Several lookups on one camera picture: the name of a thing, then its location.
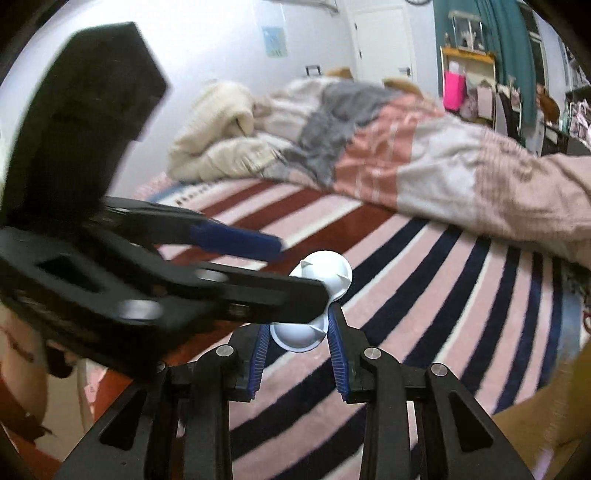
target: bedding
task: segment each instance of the bedding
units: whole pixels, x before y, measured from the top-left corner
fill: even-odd
[[[298,79],[248,99],[252,131],[231,128],[243,110],[227,98],[205,109],[198,102],[171,149],[172,178],[301,184],[476,235],[535,242],[591,267],[589,157],[538,158],[428,99],[349,80]],[[192,125],[212,116],[223,119],[216,131],[232,138],[201,141],[203,128]],[[199,148],[186,148],[193,138]]]
[[[273,264],[163,246],[176,264],[214,261],[288,274],[321,249],[343,254],[353,283],[340,301],[348,323],[401,362],[447,364],[489,413],[532,396],[557,358],[578,352],[586,276],[556,257],[474,236],[457,226],[395,213],[351,197],[260,179],[181,185],[160,176],[138,198],[200,210],[217,220],[280,236]],[[179,364],[226,343],[220,323],[168,358]],[[101,375],[89,375],[100,378]],[[107,372],[90,385],[100,416],[128,381]],[[363,406],[335,390],[329,351],[296,354],[271,343],[256,400],[230,405],[236,479],[359,478]],[[409,404],[411,441],[416,441]],[[418,473],[418,450],[413,452]]]

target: white plastic object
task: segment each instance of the white plastic object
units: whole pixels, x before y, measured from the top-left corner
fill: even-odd
[[[466,76],[466,69],[464,68],[464,66],[460,65],[455,60],[450,60],[449,65],[447,67],[447,69],[452,73]]]
[[[310,323],[271,325],[271,336],[277,345],[290,352],[308,352],[319,346],[326,337],[329,331],[328,307],[347,293],[353,280],[353,270],[342,255],[320,251],[301,260],[290,276],[320,280],[329,293],[324,313]]]

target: poster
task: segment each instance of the poster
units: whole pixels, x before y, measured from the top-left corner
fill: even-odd
[[[265,49],[270,58],[287,57],[287,43],[285,41],[285,30],[281,27],[263,27],[263,38]]]

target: red stripe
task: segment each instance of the red stripe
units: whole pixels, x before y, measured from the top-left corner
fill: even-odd
[[[258,210],[233,223],[233,226],[249,230],[260,230],[270,223],[273,223],[291,213],[294,213],[309,204],[322,198],[325,194],[316,190],[300,190],[288,197],[269,205],[266,208]],[[219,255],[205,252],[198,247],[185,250],[180,255],[172,259],[175,265],[189,265],[195,262],[211,262]]]
[[[367,235],[388,220],[394,213],[373,205],[362,205],[343,218],[327,225],[303,242],[286,250],[280,262],[267,265],[262,271],[287,275],[297,263],[318,250],[332,250],[344,254]],[[239,324],[217,322],[216,330],[207,335],[197,335],[177,350],[167,360],[173,365],[190,361],[211,344],[232,333]]]
[[[204,208],[201,210],[201,213],[208,217],[219,215],[220,213],[238,205],[238,203],[243,202],[253,195],[264,192],[273,185],[274,183],[271,181],[262,181],[253,185],[252,187],[248,187],[247,189],[241,190],[234,195],[229,196],[227,199],[222,200],[221,202],[217,202],[215,205]]]

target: pink bag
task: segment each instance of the pink bag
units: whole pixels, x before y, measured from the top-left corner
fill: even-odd
[[[443,106],[446,110],[458,111],[466,98],[466,76],[445,72]]]

